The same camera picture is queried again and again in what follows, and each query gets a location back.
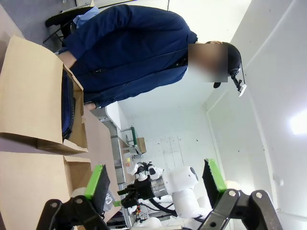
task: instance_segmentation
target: cardboard box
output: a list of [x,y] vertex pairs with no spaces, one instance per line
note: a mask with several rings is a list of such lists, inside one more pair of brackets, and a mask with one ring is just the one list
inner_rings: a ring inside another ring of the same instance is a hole
[[136,142],[138,143],[138,147],[139,147],[141,153],[145,153],[146,152],[145,139],[144,138],[137,138]]
[[0,152],[0,212],[6,230],[36,229],[45,203],[67,202],[74,189],[87,186],[91,174],[86,158]]
[[[76,99],[72,135],[62,141],[63,69],[73,79]],[[13,36],[0,75],[0,133],[9,138],[36,138],[37,147],[61,154],[87,152],[83,88],[50,50]]]

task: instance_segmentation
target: hand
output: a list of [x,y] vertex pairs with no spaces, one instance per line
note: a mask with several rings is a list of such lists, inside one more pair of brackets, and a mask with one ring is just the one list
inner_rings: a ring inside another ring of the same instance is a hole
[[58,57],[68,68],[71,68],[77,60],[69,51],[59,54]]
[[87,103],[84,107],[91,111],[96,108],[96,105],[94,103]]

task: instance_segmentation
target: brown table surface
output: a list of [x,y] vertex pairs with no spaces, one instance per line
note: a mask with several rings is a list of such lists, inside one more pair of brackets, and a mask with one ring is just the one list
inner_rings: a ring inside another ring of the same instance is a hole
[[[1,5],[0,22],[2,22],[2,26],[0,26],[0,68],[2,68],[5,51],[10,37],[12,35],[23,37],[23,35]],[[105,164],[111,181],[110,190],[113,193],[115,200],[119,200],[120,197],[117,195],[118,185],[115,174],[110,132],[104,124],[102,124],[90,111],[85,108],[83,117],[85,119],[88,153],[80,153],[72,156],[89,158],[91,160],[92,169],[97,164]],[[35,146],[36,141],[34,139],[31,142],[27,140],[25,143],[21,143],[0,137],[0,151],[54,154],[51,152],[38,150],[35,148]],[[105,221],[108,221],[119,210],[120,207],[113,207],[110,211],[106,212]]]

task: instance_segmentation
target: bolt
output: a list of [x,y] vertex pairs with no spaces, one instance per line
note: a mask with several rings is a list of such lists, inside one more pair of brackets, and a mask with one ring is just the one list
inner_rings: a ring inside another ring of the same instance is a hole
[[81,199],[76,199],[77,204],[81,204],[83,201]]
[[256,197],[258,197],[259,199],[261,199],[262,194],[261,194],[261,193],[256,193]]
[[235,191],[233,191],[233,190],[231,190],[231,191],[229,191],[229,193],[228,193],[230,196],[235,196],[236,195],[236,192]]
[[52,204],[51,204],[51,207],[57,207],[58,206],[58,204],[56,203],[56,202],[53,202]]

